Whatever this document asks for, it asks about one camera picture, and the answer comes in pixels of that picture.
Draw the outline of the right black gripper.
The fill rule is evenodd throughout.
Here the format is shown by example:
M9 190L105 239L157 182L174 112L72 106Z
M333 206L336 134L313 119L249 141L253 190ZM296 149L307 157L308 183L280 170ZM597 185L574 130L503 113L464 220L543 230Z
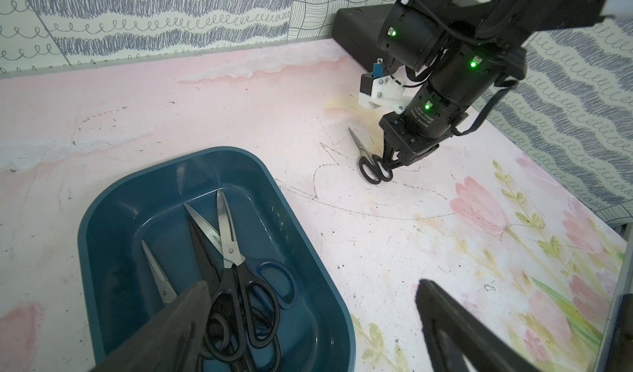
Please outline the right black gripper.
M395 112L389 112L379 121L383 130L381 164L384 169L410 166L433 154L439 148L435 140L425 139L409 131L405 121Z

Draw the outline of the blue handled scissors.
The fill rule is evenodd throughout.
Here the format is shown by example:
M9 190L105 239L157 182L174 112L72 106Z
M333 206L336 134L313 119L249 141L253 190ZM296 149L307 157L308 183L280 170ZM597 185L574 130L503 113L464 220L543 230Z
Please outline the blue handled scissors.
M222 253L219 231L189 204L185 203L184 207L207 240L219 253ZM265 258L246 257L246 265L252 273L273 288L279 299L281 309L288 310L295 306L299 295L298 283L294 274L285 264Z

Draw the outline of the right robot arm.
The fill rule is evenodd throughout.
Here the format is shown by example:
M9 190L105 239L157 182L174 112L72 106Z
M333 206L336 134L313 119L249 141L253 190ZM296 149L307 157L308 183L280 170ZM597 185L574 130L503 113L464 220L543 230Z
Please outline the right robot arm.
M632 0L396 0L377 43L420 88L381 119L381 165L387 170L411 165L460 136L469 106L495 87L471 124L478 130L525 78L524 43L535 32L631 15Z

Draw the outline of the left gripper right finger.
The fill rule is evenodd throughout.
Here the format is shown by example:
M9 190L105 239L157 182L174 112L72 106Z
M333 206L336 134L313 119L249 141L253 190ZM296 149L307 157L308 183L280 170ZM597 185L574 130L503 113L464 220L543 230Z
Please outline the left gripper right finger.
M435 371L537 370L434 281L420 281L415 302Z

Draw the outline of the small black handled scissors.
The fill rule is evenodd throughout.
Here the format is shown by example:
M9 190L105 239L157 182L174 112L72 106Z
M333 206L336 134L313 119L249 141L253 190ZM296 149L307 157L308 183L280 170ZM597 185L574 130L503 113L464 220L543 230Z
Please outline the small black handled scissors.
M141 245L163 304L171 304L177 297L176 291L173 289L160 263L155 258L150 246L148 246L144 240L141 241Z

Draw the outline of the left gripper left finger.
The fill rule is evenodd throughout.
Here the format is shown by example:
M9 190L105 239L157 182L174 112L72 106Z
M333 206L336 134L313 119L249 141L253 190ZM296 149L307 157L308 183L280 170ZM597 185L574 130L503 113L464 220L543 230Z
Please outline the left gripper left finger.
M197 371L210 312L206 282L199 281L168 304L94 371Z

